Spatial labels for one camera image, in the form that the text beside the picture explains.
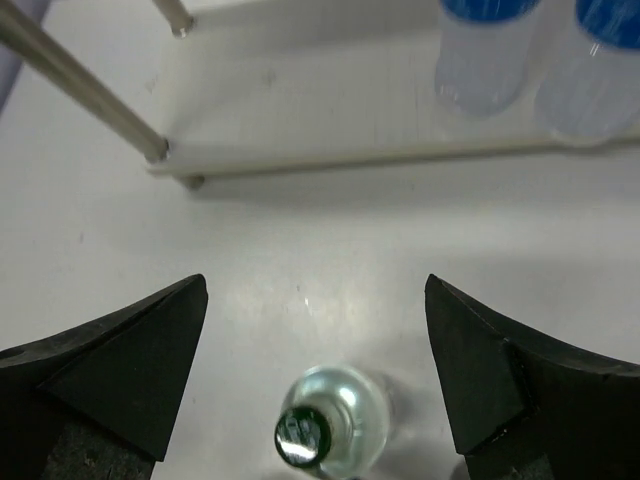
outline bottle cap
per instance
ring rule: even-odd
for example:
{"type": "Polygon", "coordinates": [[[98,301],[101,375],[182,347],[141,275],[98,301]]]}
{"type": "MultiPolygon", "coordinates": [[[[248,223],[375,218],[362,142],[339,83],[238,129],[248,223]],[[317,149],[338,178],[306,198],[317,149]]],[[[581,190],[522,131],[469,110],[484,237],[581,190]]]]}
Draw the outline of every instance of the bottle cap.
{"type": "Polygon", "coordinates": [[[286,410],[276,425],[276,450],[292,467],[311,468],[320,464],[331,449],[331,427],[313,407],[286,410]]]}
{"type": "Polygon", "coordinates": [[[502,23],[525,15],[540,0],[440,0],[442,7],[458,20],[471,23],[502,23]]]}
{"type": "Polygon", "coordinates": [[[640,2],[638,0],[578,0],[578,23],[604,44],[640,49],[640,2]]]}

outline blue cap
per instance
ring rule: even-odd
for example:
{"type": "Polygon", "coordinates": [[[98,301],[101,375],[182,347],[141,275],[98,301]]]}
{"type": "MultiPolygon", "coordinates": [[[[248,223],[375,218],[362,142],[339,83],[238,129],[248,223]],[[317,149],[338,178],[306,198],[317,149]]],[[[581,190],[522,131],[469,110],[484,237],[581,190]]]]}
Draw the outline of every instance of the blue cap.
{"type": "Polygon", "coordinates": [[[502,23],[525,15],[540,0],[440,0],[442,7],[459,20],[472,23],[502,23]]]}
{"type": "Polygon", "coordinates": [[[640,0],[578,0],[576,16],[598,41],[640,50],[640,0]]]}

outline white table surface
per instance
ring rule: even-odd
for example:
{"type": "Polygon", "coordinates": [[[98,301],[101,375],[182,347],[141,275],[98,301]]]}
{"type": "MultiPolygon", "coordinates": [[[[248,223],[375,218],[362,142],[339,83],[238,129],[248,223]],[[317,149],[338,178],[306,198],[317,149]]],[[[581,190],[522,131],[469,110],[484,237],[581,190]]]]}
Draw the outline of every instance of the white table surface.
{"type": "MultiPolygon", "coordinates": [[[[150,2],[64,0],[45,26],[154,118],[168,33],[150,2]]],[[[391,373],[416,407],[367,478],[449,480],[459,458],[426,332],[432,272],[562,340],[640,362],[638,150],[218,180],[190,198],[24,69],[0,151],[0,350],[207,278],[154,480],[297,477],[271,445],[280,400],[301,370],[341,360],[391,373]]]]}

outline dark green bottle cap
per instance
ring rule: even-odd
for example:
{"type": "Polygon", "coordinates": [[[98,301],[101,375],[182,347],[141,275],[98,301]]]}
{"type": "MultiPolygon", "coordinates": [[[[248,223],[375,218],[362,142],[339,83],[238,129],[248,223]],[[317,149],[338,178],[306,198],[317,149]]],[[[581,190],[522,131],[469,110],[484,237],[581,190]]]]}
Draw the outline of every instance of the dark green bottle cap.
{"type": "Polygon", "coordinates": [[[312,468],[331,449],[331,427],[327,418],[313,407],[293,407],[278,420],[274,434],[276,450],[292,467],[312,468]]]}

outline clear glass bottle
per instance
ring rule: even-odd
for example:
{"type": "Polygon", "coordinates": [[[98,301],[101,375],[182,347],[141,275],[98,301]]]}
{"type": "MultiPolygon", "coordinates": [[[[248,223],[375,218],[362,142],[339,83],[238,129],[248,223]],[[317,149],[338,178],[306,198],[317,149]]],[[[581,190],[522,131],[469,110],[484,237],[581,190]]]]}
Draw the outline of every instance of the clear glass bottle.
{"type": "Polygon", "coordinates": [[[318,366],[287,393],[275,428],[276,450],[317,478],[346,480],[369,470],[391,431],[385,381],[351,366],[318,366]]]}

